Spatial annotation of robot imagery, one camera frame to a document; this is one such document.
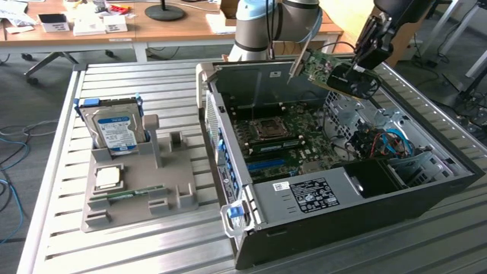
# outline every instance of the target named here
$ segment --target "green circuit board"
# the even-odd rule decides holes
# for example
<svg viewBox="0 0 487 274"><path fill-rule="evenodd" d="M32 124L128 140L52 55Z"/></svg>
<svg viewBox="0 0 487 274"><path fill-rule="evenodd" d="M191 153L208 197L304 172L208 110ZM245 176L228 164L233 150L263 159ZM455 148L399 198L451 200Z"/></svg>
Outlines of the green circuit board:
<svg viewBox="0 0 487 274"><path fill-rule="evenodd" d="M358 99L368 98L382 84L372 70L358 72L347 60L314 50L306 51L300 74L307 75L312 84Z"/></svg>
<svg viewBox="0 0 487 274"><path fill-rule="evenodd" d="M235 121L236 138L253 182L326 170L346 160L336 154L318 120L316 109L295 104L285 107L281 116ZM259 151L256 146L268 149ZM255 168L269 163L271 167Z"/></svg>

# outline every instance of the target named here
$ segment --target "aluminum table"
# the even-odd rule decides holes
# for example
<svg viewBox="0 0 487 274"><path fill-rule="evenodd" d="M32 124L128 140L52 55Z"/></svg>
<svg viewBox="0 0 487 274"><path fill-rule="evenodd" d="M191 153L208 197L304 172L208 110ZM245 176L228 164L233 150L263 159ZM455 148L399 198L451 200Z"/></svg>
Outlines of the aluminum table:
<svg viewBox="0 0 487 274"><path fill-rule="evenodd" d="M487 269L487 176L418 219L319 249L233 269L196 109L195 66L216 59L89 65L72 73L17 273L476 273ZM394 70L384 80L487 170L487 149ZM91 138L73 98L140 93L160 130L188 137L200 208L92 233L79 230ZM378 103L391 103L383 93Z"/></svg>

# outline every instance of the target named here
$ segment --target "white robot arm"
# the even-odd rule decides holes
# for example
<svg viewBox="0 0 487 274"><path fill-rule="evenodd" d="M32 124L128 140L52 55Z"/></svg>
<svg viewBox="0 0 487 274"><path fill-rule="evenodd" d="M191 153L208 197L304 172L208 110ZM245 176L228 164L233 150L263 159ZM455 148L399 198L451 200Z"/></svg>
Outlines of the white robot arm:
<svg viewBox="0 0 487 274"><path fill-rule="evenodd" d="M322 25L318 0L240 0L229 61L268 59L272 41L304 42Z"/></svg>

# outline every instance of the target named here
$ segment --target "red cable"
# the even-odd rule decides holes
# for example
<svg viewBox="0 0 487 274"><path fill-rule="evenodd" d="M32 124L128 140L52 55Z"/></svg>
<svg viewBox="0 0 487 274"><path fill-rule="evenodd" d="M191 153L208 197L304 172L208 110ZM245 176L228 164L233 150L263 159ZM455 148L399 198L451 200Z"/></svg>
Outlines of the red cable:
<svg viewBox="0 0 487 274"><path fill-rule="evenodd" d="M375 143L378 142L378 138L380 137L380 135L382 135L382 134L383 134L383 133L378 133L378 134L375 135L374 143L372 143L372 149L371 149L371 156L370 156L370 158L372 158L372 156L374 156Z"/></svg>

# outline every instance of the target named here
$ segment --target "wooden desk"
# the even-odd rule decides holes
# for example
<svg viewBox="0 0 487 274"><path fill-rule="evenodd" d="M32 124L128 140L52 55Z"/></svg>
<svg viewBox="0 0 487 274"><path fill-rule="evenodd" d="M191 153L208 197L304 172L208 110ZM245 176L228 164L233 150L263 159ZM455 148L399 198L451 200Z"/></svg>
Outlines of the wooden desk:
<svg viewBox="0 0 487 274"><path fill-rule="evenodd" d="M233 43L233 34L212 33L205 18L205 14L209 13L207 11L179 6L187 12L184 19L159 22L148 18L144 13L145 8L156 3L127 2L125 5L136 14L135 18L127 19L128 32L75 37L72 31L45 33L43 27L36 25L33 31L20 34L5 33L4 39L0 37L0 54L133 49L137 62L147 62L148 47L231 45ZM217 5L209 3L191 3L191 5L209 10L217 9ZM65 10L61 0L29 2L28 15L37 19L37 14L61 13ZM4 27L11 26L7 20L1 24ZM342 29L324 15L315 41L335 42L342 33Z"/></svg>
<svg viewBox="0 0 487 274"><path fill-rule="evenodd" d="M152 5L155 3L136 2L137 42L233 39L233 34L213 34L205 18L209 12L177 5L185 11L187 16L179 21L159 22L144 14L145 9ZM191 3L191 5L208 10L217 9L217 6L208 2ZM339 26L324 14L319 34L342 34L342 32Z"/></svg>
<svg viewBox="0 0 487 274"><path fill-rule="evenodd" d="M133 7L133 3L127 3L127 6ZM64 8L61 0L45 0L45 2L29 2L27 14L32 19L39 20L37 14L49 13L64 13L67 9ZM8 20L4 20L5 27L12 27ZM75 36L72 29L73 24L69 24L71 31L61 31L57 33L47 33L41 25L33 26L35 30L27 31L20 34L8 34L7 41L1 43L1 46L52 46L52 45L81 45L93 43L109 43L111 39L125 39L135 41L136 38L136 27L135 19L127 18L127 28L128 31L123 33L107 33L99 35Z"/></svg>

